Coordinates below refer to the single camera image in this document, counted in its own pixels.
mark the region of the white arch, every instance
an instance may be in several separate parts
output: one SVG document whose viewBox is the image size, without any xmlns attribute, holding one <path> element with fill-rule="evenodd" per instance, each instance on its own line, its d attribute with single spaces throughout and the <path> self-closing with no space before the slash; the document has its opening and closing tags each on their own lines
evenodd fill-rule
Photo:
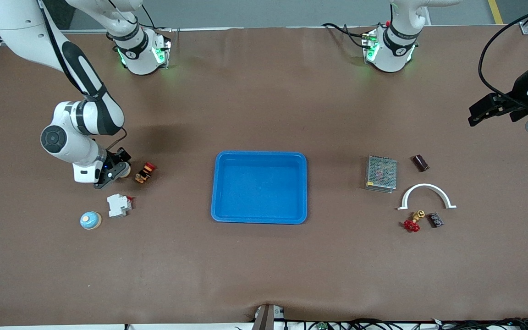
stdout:
<svg viewBox="0 0 528 330">
<path fill-rule="evenodd" d="M 425 187 L 425 188 L 431 189 L 434 192 L 436 192 L 441 197 L 441 199 L 444 201 L 446 209 L 456 209 L 457 208 L 456 205 L 451 204 L 451 202 L 449 201 L 449 197 L 446 195 L 446 193 L 443 190 L 441 190 L 441 188 L 439 188 L 438 186 L 429 184 L 429 183 L 420 183 L 420 184 L 415 184 L 415 186 L 412 186 L 411 188 L 407 190 L 407 192 L 405 192 L 405 194 L 402 196 L 402 205 L 398 208 L 398 210 L 409 208 L 408 207 L 409 195 L 411 194 L 413 190 L 420 188 L 420 187 Z"/>
</svg>

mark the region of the white plastic connector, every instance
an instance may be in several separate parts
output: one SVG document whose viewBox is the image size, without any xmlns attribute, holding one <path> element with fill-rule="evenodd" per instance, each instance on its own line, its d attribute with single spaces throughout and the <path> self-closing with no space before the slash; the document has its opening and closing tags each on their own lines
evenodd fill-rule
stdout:
<svg viewBox="0 0 528 330">
<path fill-rule="evenodd" d="M 128 196 L 115 194 L 107 197 L 109 203 L 109 217 L 121 218 L 127 215 L 126 211 L 132 209 L 132 199 Z"/>
<path fill-rule="evenodd" d="M 420 187 L 428 188 L 436 192 L 441 197 L 441 199 L 444 201 L 446 209 L 456 209 L 457 208 L 456 205 L 451 204 L 451 201 L 449 201 L 449 197 L 446 195 L 446 193 L 443 190 L 441 190 L 441 188 L 439 188 L 438 186 L 429 184 L 429 183 L 420 183 L 420 184 L 415 184 L 415 186 L 412 186 L 405 192 L 405 194 L 402 196 L 402 205 L 398 208 L 398 210 L 408 209 L 409 195 L 411 194 L 411 192 L 413 192 L 413 190 L 420 188 Z"/>
</svg>

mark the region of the brown tabletop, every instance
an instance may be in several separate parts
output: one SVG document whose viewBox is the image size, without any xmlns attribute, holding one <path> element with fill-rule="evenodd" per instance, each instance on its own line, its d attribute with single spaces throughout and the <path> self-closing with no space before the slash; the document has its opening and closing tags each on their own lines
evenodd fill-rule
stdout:
<svg viewBox="0 0 528 330">
<path fill-rule="evenodd" d="M 121 144 L 149 182 L 75 183 L 41 130 L 64 100 L 62 73 L 0 49 L 0 325 L 245 321 L 263 303 L 294 319 L 528 317 L 528 134 L 509 117 L 468 126 L 488 93 L 480 50 L 499 27 L 428 27 L 398 73 L 363 63 L 324 29 L 172 34 L 170 69 L 137 77 L 104 35 L 72 35 L 126 115 Z M 511 29 L 484 73 L 509 90 L 528 69 Z M 107 145 L 115 137 L 98 139 Z M 215 222 L 222 150 L 287 150 L 308 159 L 302 225 Z M 369 153 L 397 159 L 393 194 L 360 188 Z M 431 169 L 419 173 L 409 157 Z M 457 209 L 443 209 L 428 182 Z M 136 197 L 123 219 L 105 198 Z M 417 233 L 411 211 L 438 212 Z M 86 211 L 104 216 L 84 230 Z"/>
</svg>

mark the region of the blue plastic bin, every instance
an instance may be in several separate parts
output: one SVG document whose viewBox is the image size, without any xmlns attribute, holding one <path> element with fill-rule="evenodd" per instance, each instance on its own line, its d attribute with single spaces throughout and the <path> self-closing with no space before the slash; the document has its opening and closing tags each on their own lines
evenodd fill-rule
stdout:
<svg viewBox="0 0 528 330">
<path fill-rule="evenodd" d="M 307 159 L 295 152 L 220 152 L 211 216 L 228 223 L 302 223 L 307 217 Z"/>
</svg>

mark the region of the yellow tape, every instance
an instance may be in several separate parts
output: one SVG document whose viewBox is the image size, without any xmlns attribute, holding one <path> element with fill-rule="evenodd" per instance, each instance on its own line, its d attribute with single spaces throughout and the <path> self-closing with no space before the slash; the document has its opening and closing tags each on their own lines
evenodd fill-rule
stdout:
<svg viewBox="0 0 528 330">
<path fill-rule="evenodd" d="M 498 10 L 496 0 L 488 0 L 488 5 L 490 6 L 490 11 L 492 11 L 492 17 L 494 17 L 494 23 L 504 24 L 502 21 L 501 12 Z"/>
</svg>

